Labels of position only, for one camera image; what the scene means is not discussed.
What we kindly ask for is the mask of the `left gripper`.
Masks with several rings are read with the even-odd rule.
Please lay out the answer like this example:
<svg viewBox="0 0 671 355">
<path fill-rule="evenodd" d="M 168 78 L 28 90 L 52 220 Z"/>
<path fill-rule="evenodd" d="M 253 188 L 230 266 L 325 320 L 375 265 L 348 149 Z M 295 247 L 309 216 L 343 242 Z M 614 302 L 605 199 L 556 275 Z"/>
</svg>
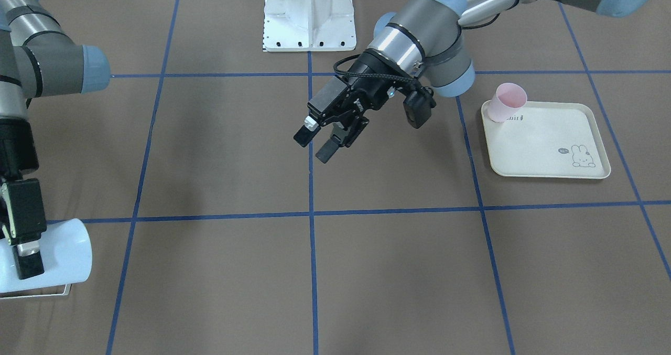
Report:
<svg viewBox="0 0 671 355">
<path fill-rule="evenodd" d="M 379 52 L 346 57 L 333 70 L 335 77 L 309 100 L 309 115 L 293 135 L 300 147 L 307 147 L 322 126 L 334 123 L 329 139 L 316 153 L 321 163 L 327 163 L 340 148 L 351 147 L 370 122 L 355 117 L 381 109 L 393 92 L 405 95 L 404 109 L 414 128 L 426 123 L 436 106 L 431 88 L 393 67 Z"/>
</svg>

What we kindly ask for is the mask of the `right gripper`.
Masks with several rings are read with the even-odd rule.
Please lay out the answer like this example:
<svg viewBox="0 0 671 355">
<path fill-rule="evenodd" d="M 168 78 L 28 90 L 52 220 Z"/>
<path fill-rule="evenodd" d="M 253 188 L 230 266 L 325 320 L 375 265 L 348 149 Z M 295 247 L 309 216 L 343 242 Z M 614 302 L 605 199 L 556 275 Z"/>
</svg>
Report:
<svg viewBox="0 0 671 355">
<path fill-rule="evenodd" d="M 3 235 L 14 246 L 19 280 L 42 275 L 41 234 L 47 229 L 40 182 L 26 178 L 40 164 L 31 126 L 21 119 L 2 119 Z"/>
</svg>

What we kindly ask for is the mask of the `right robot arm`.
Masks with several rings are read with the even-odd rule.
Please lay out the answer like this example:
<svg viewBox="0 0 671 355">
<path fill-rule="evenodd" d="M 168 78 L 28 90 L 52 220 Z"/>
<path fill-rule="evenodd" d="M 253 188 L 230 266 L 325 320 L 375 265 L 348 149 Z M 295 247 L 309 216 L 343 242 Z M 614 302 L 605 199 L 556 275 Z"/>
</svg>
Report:
<svg viewBox="0 0 671 355">
<path fill-rule="evenodd" d="M 101 49 L 75 44 L 37 0 L 2 0 L 1 20 L 2 238 L 24 281 L 45 271 L 39 241 L 47 230 L 40 183 L 27 178 L 40 166 L 29 104 L 104 90 L 111 68 Z"/>
</svg>

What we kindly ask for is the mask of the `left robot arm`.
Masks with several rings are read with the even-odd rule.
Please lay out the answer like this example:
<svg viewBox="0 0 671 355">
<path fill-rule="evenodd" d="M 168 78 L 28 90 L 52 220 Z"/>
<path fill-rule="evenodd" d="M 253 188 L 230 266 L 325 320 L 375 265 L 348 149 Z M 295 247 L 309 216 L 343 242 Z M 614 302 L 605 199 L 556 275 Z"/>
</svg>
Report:
<svg viewBox="0 0 671 355">
<path fill-rule="evenodd" d="M 601 16 L 620 18 L 649 0 L 408 0 L 396 13 L 379 18 L 374 37 L 347 70 L 340 63 L 335 75 L 312 97 L 294 141 L 311 143 L 332 125 L 328 140 L 317 152 L 326 163 L 343 147 L 350 147 L 366 128 L 369 110 L 378 111 L 399 92 L 407 122 L 420 128 L 431 117 L 434 95 L 456 97 L 467 92 L 476 76 L 463 33 L 486 27 L 508 9 L 536 1 L 554 1 Z"/>
</svg>

